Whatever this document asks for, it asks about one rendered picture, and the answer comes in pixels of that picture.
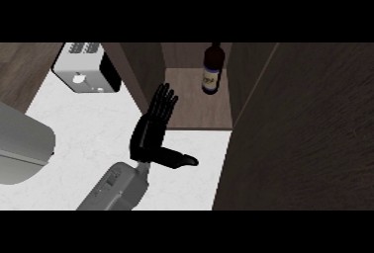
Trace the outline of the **dark brown cabinet door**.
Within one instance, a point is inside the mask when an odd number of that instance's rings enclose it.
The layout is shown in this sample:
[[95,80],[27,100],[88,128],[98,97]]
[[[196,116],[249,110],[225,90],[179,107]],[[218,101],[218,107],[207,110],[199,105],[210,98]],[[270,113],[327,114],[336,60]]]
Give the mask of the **dark brown cabinet door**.
[[374,210],[374,43],[283,43],[236,124],[213,208]]

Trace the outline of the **white and black toaster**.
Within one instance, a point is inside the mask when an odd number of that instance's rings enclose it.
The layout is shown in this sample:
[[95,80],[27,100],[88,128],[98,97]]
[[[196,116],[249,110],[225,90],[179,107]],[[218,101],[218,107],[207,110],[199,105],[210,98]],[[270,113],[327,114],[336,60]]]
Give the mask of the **white and black toaster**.
[[67,42],[52,72],[76,93],[117,93],[122,77],[100,42]]

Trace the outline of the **dark wine bottle blue label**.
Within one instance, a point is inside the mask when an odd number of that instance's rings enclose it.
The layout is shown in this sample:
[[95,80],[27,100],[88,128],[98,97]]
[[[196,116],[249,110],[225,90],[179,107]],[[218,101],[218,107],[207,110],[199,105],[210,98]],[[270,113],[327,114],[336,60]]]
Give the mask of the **dark wine bottle blue label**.
[[202,89],[207,95],[213,95],[218,92],[224,61],[225,51],[221,48],[221,43],[215,42],[204,51],[203,58]]

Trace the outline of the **grey rounded appliance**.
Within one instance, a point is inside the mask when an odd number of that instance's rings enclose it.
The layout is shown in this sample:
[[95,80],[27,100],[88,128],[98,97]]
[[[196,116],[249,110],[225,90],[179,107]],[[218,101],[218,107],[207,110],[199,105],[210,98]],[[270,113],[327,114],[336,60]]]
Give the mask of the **grey rounded appliance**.
[[57,135],[49,126],[0,102],[0,184],[29,180],[49,164]]

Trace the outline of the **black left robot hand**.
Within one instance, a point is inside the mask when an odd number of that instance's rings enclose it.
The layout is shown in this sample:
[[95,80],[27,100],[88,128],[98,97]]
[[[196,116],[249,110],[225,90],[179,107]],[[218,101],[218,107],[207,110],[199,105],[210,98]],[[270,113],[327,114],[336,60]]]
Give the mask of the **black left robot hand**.
[[170,84],[163,83],[154,94],[148,112],[136,123],[131,138],[131,159],[144,163],[156,162],[172,169],[199,165],[199,160],[193,156],[163,146],[178,101],[179,96]]

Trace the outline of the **brown wooden cabinet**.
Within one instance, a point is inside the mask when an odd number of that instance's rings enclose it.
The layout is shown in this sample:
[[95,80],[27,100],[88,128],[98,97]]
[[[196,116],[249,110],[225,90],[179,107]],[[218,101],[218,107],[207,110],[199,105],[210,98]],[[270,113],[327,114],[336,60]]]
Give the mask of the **brown wooden cabinet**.
[[234,129],[278,45],[227,42],[218,93],[202,89],[207,42],[107,42],[105,52],[141,111],[147,111],[163,83],[179,96],[170,129]]

